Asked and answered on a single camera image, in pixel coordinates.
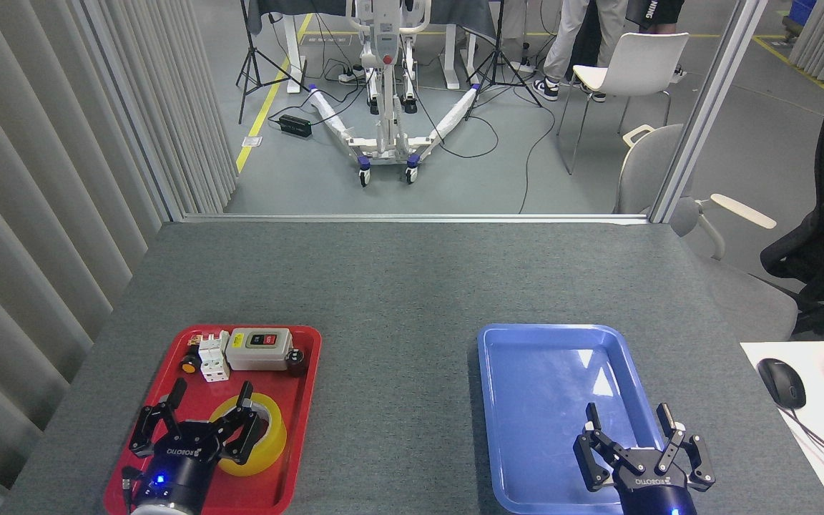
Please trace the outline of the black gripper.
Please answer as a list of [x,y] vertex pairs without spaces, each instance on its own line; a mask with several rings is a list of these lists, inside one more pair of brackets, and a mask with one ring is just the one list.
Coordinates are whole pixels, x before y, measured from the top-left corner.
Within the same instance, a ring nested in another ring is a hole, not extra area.
[[[704,492],[715,484],[705,440],[678,423],[666,402],[658,404],[655,413],[668,439],[663,452],[625,450],[602,430],[596,404],[587,404],[587,422],[573,446],[585,488],[596,492],[614,485],[624,514],[696,514],[689,486]],[[687,454],[689,473],[675,463],[679,450]]]
[[[129,451],[151,457],[137,490],[138,512],[201,512],[219,460],[245,465],[268,433],[271,414],[252,399],[251,381],[243,381],[235,404],[215,418],[213,428],[180,428],[175,411],[186,389],[186,379],[178,378],[170,394],[141,408],[135,421]],[[158,423],[167,433],[153,443]]]

